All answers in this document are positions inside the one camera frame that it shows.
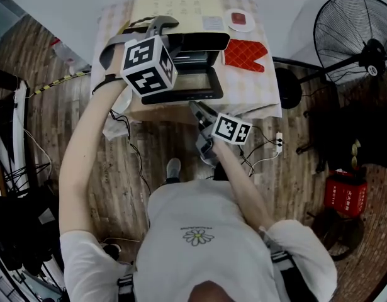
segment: electric fan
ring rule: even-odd
[[[313,41],[323,69],[297,79],[276,69],[281,106],[294,108],[301,84],[325,74],[333,83],[382,77],[387,70],[387,4],[381,0],[329,0],[315,20]]]

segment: white wall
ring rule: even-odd
[[[14,1],[73,51],[91,62],[102,6],[124,0]],[[317,11],[326,0],[256,1],[263,15],[271,53],[319,65],[313,50],[312,30]]]

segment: red oven mitt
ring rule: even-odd
[[[267,55],[267,49],[260,42],[249,42],[247,40],[231,39],[226,50],[224,50],[225,65],[230,65],[252,72],[264,72],[264,67],[255,63]]]

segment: power strip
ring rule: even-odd
[[[281,132],[276,133],[276,152],[280,154],[283,151],[283,134]]]

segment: fan grille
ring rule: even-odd
[[[324,67],[360,54],[370,39],[379,41],[387,56],[387,4],[380,0],[330,0],[317,16],[313,37]],[[329,76],[337,82],[344,76],[364,73],[364,67],[350,64]]]

